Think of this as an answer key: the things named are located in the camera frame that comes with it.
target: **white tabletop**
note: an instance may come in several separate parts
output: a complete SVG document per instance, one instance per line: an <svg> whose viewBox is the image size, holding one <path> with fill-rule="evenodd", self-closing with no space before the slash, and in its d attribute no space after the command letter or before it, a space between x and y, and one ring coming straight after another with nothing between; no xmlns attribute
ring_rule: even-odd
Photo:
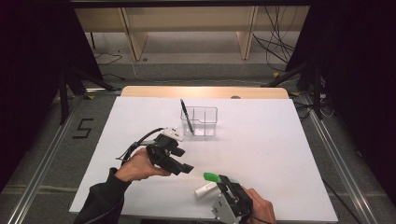
<svg viewBox="0 0 396 224"><path fill-rule="evenodd" d="M338 220L292 100L183 100L186 106L218 108L217 135L185 136L179 147L186 153L175 159L194 169L133 182L125 193L124 215L214 219L210 208L219 190L199 200L194 195L207 183L203 173L210 172L257 190L274 204L278 221ZM106 181L110 167L120 167L115 158L134 141L160 127L180 126L180 109L178 98L117 98L70 212L82 208L89 187Z"/></svg>

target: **wooden edge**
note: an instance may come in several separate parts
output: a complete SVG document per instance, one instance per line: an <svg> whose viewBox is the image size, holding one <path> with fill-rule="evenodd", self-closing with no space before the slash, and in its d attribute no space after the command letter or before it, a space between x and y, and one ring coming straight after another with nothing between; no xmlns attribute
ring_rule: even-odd
<svg viewBox="0 0 396 224"><path fill-rule="evenodd" d="M127 86L123 88L121 96L289 99L288 92L283 88L259 87Z"/></svg>

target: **black pen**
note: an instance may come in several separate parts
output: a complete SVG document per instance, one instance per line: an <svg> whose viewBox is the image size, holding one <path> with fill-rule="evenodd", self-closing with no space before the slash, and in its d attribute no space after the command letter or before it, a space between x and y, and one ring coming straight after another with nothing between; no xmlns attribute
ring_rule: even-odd
<svg viewBox="0 0 396 224"><path fill-rule="evenodd" d="M187 123L189 124L190 132L192 134L194 134L194 130L192 129L192 125L191 125L191 122L190 122L190 119L189 119L189 114L187 113L186 106L184 105L184 102L183 102L182 99L180 99L180 102L181 102L181 108L183 109L183 112L184 112L184 116L186 116Z"/></svg>

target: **clear plastic container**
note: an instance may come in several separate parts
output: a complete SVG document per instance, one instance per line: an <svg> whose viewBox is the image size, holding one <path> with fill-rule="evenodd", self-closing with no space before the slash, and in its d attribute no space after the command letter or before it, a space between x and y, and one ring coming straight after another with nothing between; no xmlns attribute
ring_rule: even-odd
<svg viewBox="0 0 396 224"><path fill-rule="evenodd" d="M190 130L188 120L181 109L180 119L185 135L214 136L218 123L218 109L207 106L186 106L187 114L193 133Z"/></svg>

